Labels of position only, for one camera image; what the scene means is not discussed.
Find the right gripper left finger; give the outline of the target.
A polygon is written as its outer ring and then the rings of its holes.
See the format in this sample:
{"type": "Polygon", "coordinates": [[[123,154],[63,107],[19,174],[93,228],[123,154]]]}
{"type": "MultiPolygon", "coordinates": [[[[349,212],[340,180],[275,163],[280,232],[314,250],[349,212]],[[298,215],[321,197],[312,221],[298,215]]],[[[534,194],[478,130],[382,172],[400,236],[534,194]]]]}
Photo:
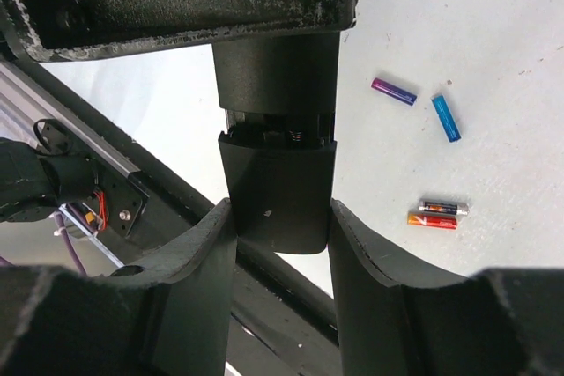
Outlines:
{"type": "Polygon", "coordinates": [[[231,204],[223,200],[110,276],[2,268],[2,374],[222,374],[236,246],[231,204]]]}

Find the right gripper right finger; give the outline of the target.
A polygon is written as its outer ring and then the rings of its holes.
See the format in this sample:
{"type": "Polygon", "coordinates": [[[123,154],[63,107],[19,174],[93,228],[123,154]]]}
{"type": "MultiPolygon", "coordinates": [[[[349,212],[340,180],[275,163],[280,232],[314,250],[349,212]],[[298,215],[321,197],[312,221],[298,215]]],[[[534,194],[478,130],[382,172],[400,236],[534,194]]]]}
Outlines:
{"type": "Polygon", "coordinates": [[[459,276],[331,205],[330,270],[346,375],[560,375],[563,273],[459,276]]]}

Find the black battery cover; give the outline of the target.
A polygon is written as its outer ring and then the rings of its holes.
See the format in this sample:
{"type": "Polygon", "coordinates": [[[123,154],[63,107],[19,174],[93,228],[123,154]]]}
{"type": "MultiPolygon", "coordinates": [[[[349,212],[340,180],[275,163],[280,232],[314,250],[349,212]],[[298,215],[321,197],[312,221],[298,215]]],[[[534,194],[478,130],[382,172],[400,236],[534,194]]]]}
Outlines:
{"type": "Polygon", "coordinates": [[[337,143],[319,148],[246,145],[219,135],[238,236],[283,254],[318,254],[327,244],[337,143]]]}

